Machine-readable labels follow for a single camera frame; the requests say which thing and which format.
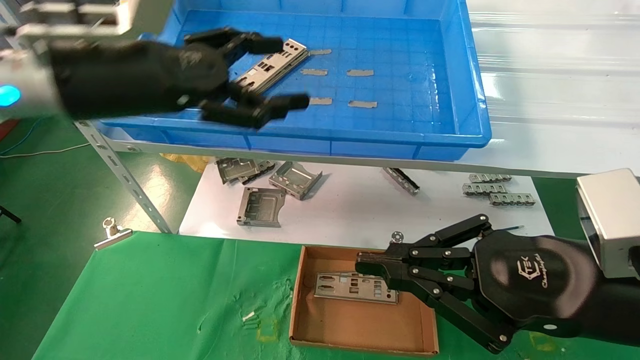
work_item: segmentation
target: green floor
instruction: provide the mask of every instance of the green floor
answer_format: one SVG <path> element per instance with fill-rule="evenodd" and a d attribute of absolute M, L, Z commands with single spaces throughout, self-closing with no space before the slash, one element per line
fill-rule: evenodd
<path fill-rule="evenodd" d="M 19 141 L 22 122 L 0 142 Z M 42 122 L 18 149 L 29 153 L 85 143 L 70 123 Z M 121 154 L 123 161 L 173 229 L 177 229 L 200 174 L 155 154 Z M 558 236 L 582 238 L 574 181 L 535 179 Z M 26 360 L 56 316 L 71 287 L 104 237 L 106 217 L 155 231 L 146 214 L 91 147 L 29 158 L 0 159 L 0 205 L 23 218 L 0 218 L 0 360 Z"/>

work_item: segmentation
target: logo on robotic hand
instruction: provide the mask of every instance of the logo on robotic hand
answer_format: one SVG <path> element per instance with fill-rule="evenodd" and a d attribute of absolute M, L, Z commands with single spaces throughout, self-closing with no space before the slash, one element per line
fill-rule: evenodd
<path fill-rule="evenodd" d="M 545 268 L 545 262 L 539 254 L 535 255 L 535 259 L 529 260 L 529 256 L 520 256 L 518 260 L 518 273 L 529 280 L 533 280 L 542 275 L 542 287 L 547 288 L 547 269 Z"/>

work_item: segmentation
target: blue cable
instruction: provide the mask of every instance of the blue cable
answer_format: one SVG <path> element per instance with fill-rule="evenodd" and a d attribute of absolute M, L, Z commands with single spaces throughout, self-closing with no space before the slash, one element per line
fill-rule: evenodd
<path fill-rule="evenodd" d="M 14 146 L 10 147 L 7 150 L 3 150 L 0 152 L 0 155 L 4 155 L 7 152 L 10 152 L 11 150 L 15 149 L 16 147 L 18 147 L 20 144 L 22 144 L 25 140 L 27 140 L 27 138 L 29 137 L 29 135 L 31 135 L 31 133 L 33 132 L 33 130 L 36 128 L 36 126 L 38 126 L 38 124 L 40 123 L 42 119 L 38 119 L 38 121 L 36 121 L 33 126 L 31 126 L 31 129 L 29 130 L 29 132 L 27 133 L 27 135 L 24 135 L 24 138 L 22 138 L 22 140 L 20 140 L 19 142 L 17 142 Z"/>

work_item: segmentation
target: cable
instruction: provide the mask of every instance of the cable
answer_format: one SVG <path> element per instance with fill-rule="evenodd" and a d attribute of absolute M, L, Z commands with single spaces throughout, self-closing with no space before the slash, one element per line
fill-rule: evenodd
<path fill-rule="evenodd" d="M 89 143 L 84 143 L 82 145 L 76 145 L 76 146 L 67 147 L 66 149 L 62 149 L 62 150 L 40 151 L 40 152 L 34 152 L 33 154 L 16 154 L 16 155 L 0 156 L 0 159 L 23 158 L 23 157 L 26 157 L 26 156 L 34 156 L 34 155 L 41 155 L 41 154 L 56 154 L 58 152 L 65 152 L 65 151 L 77 149 L 79 147 L 84 147 L 84 146 L 87 146 L 87 145 L 90 145 L 90 144 Z"/>
<path fill-rule="evenodd" d="M 31 135 L 31 133 L 33 132 L 33 130 L 36 128 L 36 126 L 38 126 L 38 124 L 40 123 L 40 121 L 42 121 L 42 119 L 38 119 L 38 121 L 36 121 L 33 126 L 31 126 L 31 129 L 29 130 L 29 132 L 27 133 L 27 135 L 24 135 L 24 138 L 22 138 L 22 140 L 20 140 L 19 142 L 17 142 L 14 146 L 10 147 L 7 150 L 3 150 L 0 151 L 0 155 L 4 155 L 7 152 L 10 152 L 11 150 L 15 149 L 16 147 L 18 147 L 20 144 L 22 144 L 25 140 L 27 140 L 27 138 L 29 137 L 29 135 Z"/>

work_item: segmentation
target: white shelf surface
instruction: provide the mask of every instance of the white shelf surface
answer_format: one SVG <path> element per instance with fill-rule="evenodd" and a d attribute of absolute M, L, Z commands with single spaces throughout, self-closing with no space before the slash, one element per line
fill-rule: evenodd
<path fill-rule="evenodd" d="M 223 185 L 217 166 L 210 163 L 180 225 L 180 234 L 385 249 L 394 231 L 401 231 L 405 242 L 414 242 L 479 213 L 489 216 L 494 229 L 524 225 L 514 234 L 553 234 L 540 201 L 531 207 L 498 207 L 489 205 L 486 197 L 462 195 L 462 184 L 468 183 L 465 173 L 406 170 L 421 187 L 412 197 L 382 168 L 302 165 L 315 174 L 322 171 L 323 178 L 307 200 L 287 196 L 279 216 L 282 227 L 270 228 L 236 223 L 244 186 Z M 268 177 L 249 186 L 272 188 Z M 538 199 L 530 177 L 516 176 L 506 186 L 510 192 L 531 193 Z"/>

